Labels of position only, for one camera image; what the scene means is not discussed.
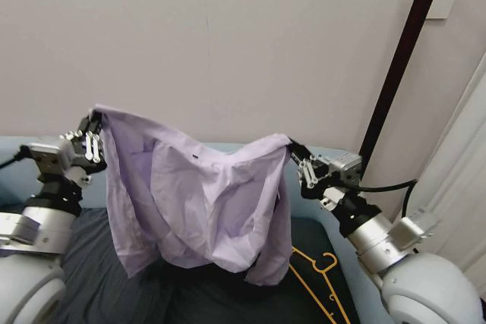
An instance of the lavender shirt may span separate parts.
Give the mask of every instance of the lavender shirt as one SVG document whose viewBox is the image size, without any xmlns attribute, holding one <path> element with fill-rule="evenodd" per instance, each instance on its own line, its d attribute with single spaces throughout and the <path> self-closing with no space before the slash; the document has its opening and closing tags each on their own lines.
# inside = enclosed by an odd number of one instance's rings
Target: lavender shirt
<svg viewBox="0 0 486 324">
<path fill-rule="evenodd" d="M 146 118 L 103 114 L 107 209 L 129 277 L 162 255 L 191 268 L 215 263 L 276 285 L 292 253 L 283 180 L 289 138 L 273 134 L 223 153 Z"/>
</svg>

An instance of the white wall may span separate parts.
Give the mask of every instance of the white wall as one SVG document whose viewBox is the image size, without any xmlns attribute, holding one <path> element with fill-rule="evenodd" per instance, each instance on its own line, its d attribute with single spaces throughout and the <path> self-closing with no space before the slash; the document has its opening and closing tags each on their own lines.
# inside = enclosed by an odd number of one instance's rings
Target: white wall
<svg viewBox="0 0 486 324">
<path fill-rule="evenodd" d="M 369 184 L 421 171 L 486 44 L 471 1 L 426 26 Z M 200 140 L 357 151 L 411 3 L 0 0 L 0 134 L 57 134 L 100 102 Z"/>
</svg>

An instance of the bed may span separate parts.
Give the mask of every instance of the bed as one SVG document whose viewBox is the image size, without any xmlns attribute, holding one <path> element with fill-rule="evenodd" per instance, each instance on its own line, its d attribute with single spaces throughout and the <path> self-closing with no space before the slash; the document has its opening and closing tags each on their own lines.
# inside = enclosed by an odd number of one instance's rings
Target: bed
<svg viewBox="0 0 486 324">
<path fill-rule="evenodd" d="M 0 159 L 31 140 L 0 138 Z M 227 143 L 210 146 L 225 151 L 238 148 Z M 318 203 L 299 196 L 292 163 L 286 168 L 286 180 L 295 247 L 291 269 L 280 285 L 259 288 L 245 283 L 244 273 L 232 274 L 214 265 L 180 269 L 162 260 L 128 279 L 115 255 L 104 208 L 104 175 L 98 174 L 84 192 L 83 212 L 73 226 L 62 264 L 67 293 L 52 322 L 391 322 L 352 247 L 339 236 L 337 222 Z M 38 189 L 32 162 L 2 170 L 0 208 L 21 211 L 15 204 Z M 318 271 L 309 260 L 316 261 Z"/>
</svg>

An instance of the light switch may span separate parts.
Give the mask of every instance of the light switch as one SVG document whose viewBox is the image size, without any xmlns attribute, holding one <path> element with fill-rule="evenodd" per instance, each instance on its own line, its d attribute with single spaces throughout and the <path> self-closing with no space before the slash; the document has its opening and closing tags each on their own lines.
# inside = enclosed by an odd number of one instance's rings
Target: light switch
<svg viewBox="0 0 486 324">
<path fill-rule="evenodd" d="M 447 19 L 455 0 L 433 0 L 427 19 Z"/>
</svg>

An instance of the light blue bed frame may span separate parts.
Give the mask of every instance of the light blue bed frame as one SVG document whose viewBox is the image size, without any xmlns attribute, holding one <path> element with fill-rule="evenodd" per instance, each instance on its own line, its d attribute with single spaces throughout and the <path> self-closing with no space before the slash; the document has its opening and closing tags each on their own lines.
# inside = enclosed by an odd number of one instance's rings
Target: light blue bed frame
<svg viewBox="0 0 486 324">
<path fill-rule="evenodd" d="M 18 146 L 39 138 L 35 137 L 0 137 L 0 162 L 9 159 L 18 151 Z M 210 147 L 225 152 L 236 150 L 241 145 L 234 143 L 208 143 Z M 323 156 L 338 156 L 340 149 L 311 147 L 313 153 Z M 20 203 L 32 193 L 37 193 L 40 183 L 35 163 L 22 161 L 0 171 L 0 205 Z M 292 216 L 312 218 L 326 229 L 327 235 L 334 246 L 339 263 L 342 267 L 349 290 L 355 302 L 356 310 L 363 324 L 392 324 L 380 300 L 378 290 L 359 267 L 352 245 L 339 234 L 339 224 L 333 215 L 320 209 L 317 201 L 303 200 L 300 196 L 295 164 L 290 162 L 286 166 L 286 184 L 292 203 Z M 84 208 L 105 207 L 105 174 L 94 175 L 92 184 L 83 192 Z"/>
</svg>

